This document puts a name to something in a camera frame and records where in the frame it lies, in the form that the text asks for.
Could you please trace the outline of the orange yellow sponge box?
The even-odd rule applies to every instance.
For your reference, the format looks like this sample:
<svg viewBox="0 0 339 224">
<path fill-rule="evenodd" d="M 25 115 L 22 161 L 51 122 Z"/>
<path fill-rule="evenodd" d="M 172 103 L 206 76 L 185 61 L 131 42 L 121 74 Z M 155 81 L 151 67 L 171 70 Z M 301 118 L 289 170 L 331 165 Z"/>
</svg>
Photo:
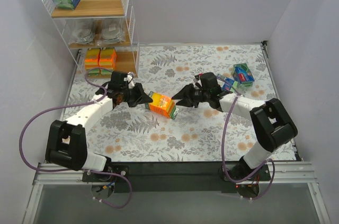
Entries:
<svg viewBox="0 0 339 224">
<path fill-rule="evenodd" d="M 176 118 L 176 104 L 170 97 L 153 91 L 150 91 L 148 95 L 153 99 L 153 102 L 146 103 L 146 109 L 172 120 Z"/>
</svg>

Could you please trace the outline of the blue label sponge pack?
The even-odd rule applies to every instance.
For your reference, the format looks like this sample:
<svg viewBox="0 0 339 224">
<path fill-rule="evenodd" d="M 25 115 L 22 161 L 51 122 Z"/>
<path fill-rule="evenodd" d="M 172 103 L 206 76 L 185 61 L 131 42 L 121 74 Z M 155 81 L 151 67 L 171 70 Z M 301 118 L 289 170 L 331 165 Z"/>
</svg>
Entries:
<svg viewBox="0 0 339 224">
<path fill-rule="evenodd" d="M 238 91 L 239 83 L 236 80 L 221 74 L 217 75 L 217 79 L 223 82 L 222 89 L 240 95 Z"/>
</svg>

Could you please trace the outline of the orange box sponge pack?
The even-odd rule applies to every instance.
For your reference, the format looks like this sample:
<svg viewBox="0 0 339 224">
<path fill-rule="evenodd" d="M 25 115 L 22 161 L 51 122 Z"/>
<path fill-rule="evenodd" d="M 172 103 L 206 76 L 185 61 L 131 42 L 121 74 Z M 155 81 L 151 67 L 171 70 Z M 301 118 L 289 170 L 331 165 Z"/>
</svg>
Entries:
<svg viewBox="0 0 339 224">
<path fill-rule="evenodd" d="M 114 48 L 102 48 L 100 49 L 99 57 L 97 60 L 97 66 L 100 67 L 99 73 L 102 77 L 107 77 L 110 72 L 115 70 L 117 59 L 117 53 Z"/>
</svg>

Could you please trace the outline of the orange green sponge pack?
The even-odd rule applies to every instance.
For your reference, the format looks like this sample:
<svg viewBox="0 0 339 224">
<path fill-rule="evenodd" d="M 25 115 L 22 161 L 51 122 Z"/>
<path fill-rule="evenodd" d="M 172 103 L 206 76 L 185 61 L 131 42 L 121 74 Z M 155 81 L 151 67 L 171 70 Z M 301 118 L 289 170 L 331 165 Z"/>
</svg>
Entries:
<svg viewBox="0 0 339 224">
<path fill-rule="evenodd" d="M 100 74 L 99 59 L 100 48 L 88 49 L 84 59 L 84 67 L 86 71 L 90 71 L 90 76 L 98 76 Z"/>
</svg>

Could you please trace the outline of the silver mesh scrubber pack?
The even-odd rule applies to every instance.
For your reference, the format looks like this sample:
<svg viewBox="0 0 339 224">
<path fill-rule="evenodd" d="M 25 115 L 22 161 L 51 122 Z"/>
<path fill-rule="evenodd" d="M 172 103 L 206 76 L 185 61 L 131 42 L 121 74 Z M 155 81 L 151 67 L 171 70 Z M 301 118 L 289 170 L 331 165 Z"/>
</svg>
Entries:
<svg viewBox="0 0 339 224">
<path fill-rule="evenodd" d="M 90 44 L 95 37 L 95 23 L 92 19 L 81 19 L 73 23 L 69 43 Z"/>
</svg>

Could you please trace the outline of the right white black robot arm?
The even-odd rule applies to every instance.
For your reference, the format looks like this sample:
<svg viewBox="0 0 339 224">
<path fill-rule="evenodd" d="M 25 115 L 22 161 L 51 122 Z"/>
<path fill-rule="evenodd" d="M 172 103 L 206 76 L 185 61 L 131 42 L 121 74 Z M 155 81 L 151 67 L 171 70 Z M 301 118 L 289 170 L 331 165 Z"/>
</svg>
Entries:
<svg viewBox="0 0 339 224">
<path fill-rule="evenodd" d="M 278 148 L 297 136 L 298 129 L 279 99 L 260 101 L 244 97 L 236 89 L 223 89 L 219 82 L 224 80 L 212 72 L 197 75 L 193 84 L 185 85 L 172 98 L 178 106 L 197 108 L 206 102 L 219 112 L 252 122 L 256 143 L 233 168 L 227 169 L 222 162 L 226 178 L 239 183 L 254 176 Z"/>
</svg>

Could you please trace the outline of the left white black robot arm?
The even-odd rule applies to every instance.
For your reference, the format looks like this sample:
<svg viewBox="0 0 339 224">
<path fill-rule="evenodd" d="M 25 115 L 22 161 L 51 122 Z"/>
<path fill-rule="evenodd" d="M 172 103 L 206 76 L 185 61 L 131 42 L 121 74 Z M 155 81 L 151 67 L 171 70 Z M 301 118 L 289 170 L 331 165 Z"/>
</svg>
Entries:
<svg viewBox="0 0 339 224">
<path fill-rule="evenodd" d="M 49 130 L 45 161 L 74 171 L 89 169 L 102 172 L 110 158 L 88 150 L 86 133 L 107 113 L 121 103 L 128 107 L 148 104 L 153 100 L 141 83 L 133 82 L 133 73 L 113 71 L 90 102 L 65 121 L 54 121 Z"/>
</svg>

